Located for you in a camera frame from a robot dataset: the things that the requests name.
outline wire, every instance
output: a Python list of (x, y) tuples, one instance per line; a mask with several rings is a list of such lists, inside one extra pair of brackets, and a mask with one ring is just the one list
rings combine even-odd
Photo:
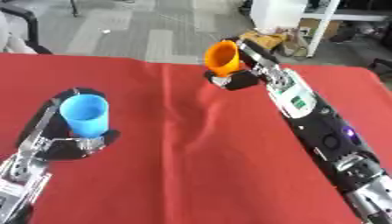
[(160, 14), (160, 13), (159, 13), (158, 15), (159, 15), (160, 17), (168, 18), (168, 19), (170, 19), (170, 20), (176, 21), (176, 22), (181, 23), (181, 24), (183, 24), (183, 25), (191, 26), (191, 27), (193, 27), (195, 30), (198, 30), (198, 31), (200, 32), (200, 33), (198, 33), (198, 32), (195, 32), (195, 33), (197, 33), (197, 34), (199, 34), (199, 35), (201, 35), (201, 33), (203, 33), (204, 35), (210, 37), (210, 38), (213, 40), (213, 42), (219, 42), (219, 40), (218, 40), (213, 34), (211, 34), (211, 33), (209, 33), (209, 32), (202, 32), (202, 31), (200, 31), (201, 29), (200, 29), (199, 27), (197, 27), (196, 25), (194, 25), (194, 24), (190, 24), (190, 23), (187, 23), (186, 21), (179, 20), (178, 18), (169, 17), (169, 16), (166, 16), (166, 15)]

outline gray carpet floor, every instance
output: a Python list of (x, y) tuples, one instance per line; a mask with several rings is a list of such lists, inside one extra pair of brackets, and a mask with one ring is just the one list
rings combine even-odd
[[(252, 28), (236, 8), (241, 0), (15, 0), (38, 17), (40, 44), (57, 54), (200, 63), (217, 40)], [(26, 27), (10, 19), (16, 34)]]

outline robotic hand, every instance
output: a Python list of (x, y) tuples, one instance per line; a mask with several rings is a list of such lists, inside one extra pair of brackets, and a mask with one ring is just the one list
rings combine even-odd
[(298, 73), (282, 69), (249, 39), (231, 40), (248, 69), (226, 77), (206, 71), (206, 78), (228, 90), (263, 82), (283, 119), (355, 215), (363, 223), (391, 224), (392, 179), (374, 151)]
[(47, 172), (50, 161), (89, 157), (119, 137), (112, 129), (95, 138), (71, 135), (60, 104), (83, 94), (104, 97), (90, 88), (68, 89), (45, 102), (24, 127), (16, 142), (17, 153), (0, 165), (0, 224), (28, 222), (33, 204), (52, 176)]

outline red fabric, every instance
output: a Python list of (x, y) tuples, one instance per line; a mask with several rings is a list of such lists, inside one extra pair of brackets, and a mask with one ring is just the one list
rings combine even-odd
[[(262, 87), (227, 92), (202, 66), (133, 59), (0, 55), (3, 154), (39, 105), (67, 88), (108, 95), (122, 137), (52, 165), (32, 223), (359, 223)], [(392, 98), (362, 68), (293, 66), (391, 170)]]

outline purple light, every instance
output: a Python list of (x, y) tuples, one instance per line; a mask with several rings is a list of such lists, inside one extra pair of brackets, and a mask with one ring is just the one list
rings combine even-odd
[(351, 130), (351, 129), (347, 129), (347, 130), (346, 130), (346, 133), (347, 133), (347, 135), (348, 135), (349, 137), (353, 137), (353, 136), (355, 136), (355, 133), (354, 133), (354, 131), (353, 131), (353, 130)]

